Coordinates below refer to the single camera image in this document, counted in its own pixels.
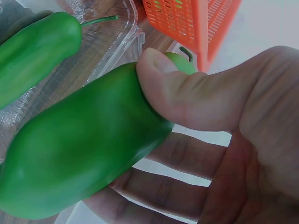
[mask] hand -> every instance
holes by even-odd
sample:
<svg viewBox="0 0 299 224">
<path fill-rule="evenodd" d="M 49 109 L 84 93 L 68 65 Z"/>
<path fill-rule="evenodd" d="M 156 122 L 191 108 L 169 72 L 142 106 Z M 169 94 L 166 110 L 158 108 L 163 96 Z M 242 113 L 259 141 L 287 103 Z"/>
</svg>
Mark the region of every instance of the hand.
<svg viewBox="0 0 299 224">
<path fill-rule="evenodd" d="M 275 47 L 230 70 L 188 76 L 148 49 L 137 72 L 163 117 L 228 131 L 232 139 L 222 147 L 172 133 L 147 158 L 210 179 L 209 188 L 132 168 L 85 200 L 99 217 L 113 224 L 182 223 L 123 194 L 200 224 L 299 223 L 299 51 Z"/>
</svg>

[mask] finger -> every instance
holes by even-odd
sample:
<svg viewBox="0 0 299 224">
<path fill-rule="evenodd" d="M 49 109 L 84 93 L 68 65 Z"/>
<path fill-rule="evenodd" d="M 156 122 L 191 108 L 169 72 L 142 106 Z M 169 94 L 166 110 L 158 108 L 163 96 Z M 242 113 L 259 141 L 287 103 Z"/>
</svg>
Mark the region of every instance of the finger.
<svg viewBox="0 0 299 224">
<path fill-rule="evenodd" d="M 161 213 L 134 204 L 108 187 L 85 199 L 84 202 L 96 215 L 109 224 L 183 224 Z"/>
<path fill-rule="evenodd" d="M 154 209 L 198 220 L 207 188 L 162 175 L 130 169 L 111 188 Z"/>
<path fill-rule="evenodd" d="M 137 63 L 137 73 L 147 100 L 163 117 L 192 129 L 232 131 L 271 55 L 263 52 L 210 76 L 187 75 L 177 72 L 165 55 L 147 49 Z"/>
<path fill-rule="evenodd" d="M 209 144 L 180 133 L 169 137 L 146 158 L 175 170 L 213 179 L 226 147 Z"/>
</svg>

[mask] palm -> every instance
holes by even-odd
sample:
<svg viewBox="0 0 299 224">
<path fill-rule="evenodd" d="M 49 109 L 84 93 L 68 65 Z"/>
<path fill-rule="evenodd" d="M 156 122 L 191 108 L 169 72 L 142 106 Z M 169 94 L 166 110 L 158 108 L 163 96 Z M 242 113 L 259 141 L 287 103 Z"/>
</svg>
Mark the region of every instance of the palm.
<svg viewBox="0 0 299 224">
<path fill-rule="evenodd" d="M 252 144 L 232 134 L 210 185 L 199 223 L 298 223 L 299 213 L 283 204 Z"/>
</svg>

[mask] clear plastic container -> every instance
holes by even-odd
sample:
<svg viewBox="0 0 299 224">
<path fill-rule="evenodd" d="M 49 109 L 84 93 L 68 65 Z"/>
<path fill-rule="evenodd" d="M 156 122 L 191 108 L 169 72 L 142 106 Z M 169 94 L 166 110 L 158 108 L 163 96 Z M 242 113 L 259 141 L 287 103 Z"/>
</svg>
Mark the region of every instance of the clear plastic container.
<svg viewBox="0 0 299 224">
<path fill-rule="evenodd" d="M 84 28 L 76 55 L 0 110 L 0 162 L 15 133 L 29 119 L 115 66 L 136 60 L 142 51 L 144 34 L 137 27 L 133 0 L 0 0 L 0 39 L 20 19 L 46 9 L 66 11 L 80 22 L 110 15 L 119 19 Z"/>
</svg>

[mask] orange plastic basket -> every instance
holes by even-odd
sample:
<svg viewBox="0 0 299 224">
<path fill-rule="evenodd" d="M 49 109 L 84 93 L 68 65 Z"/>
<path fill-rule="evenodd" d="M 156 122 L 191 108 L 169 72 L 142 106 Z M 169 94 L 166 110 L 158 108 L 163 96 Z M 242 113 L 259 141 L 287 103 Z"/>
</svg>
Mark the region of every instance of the orange plastic basket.
<svg viewBox="0 0 299 224">
<path fill-rule="evenodd" d="M 208 71 L 242 0 L 143 0 L 150 24 L 197 55 Z"/>
</svg>

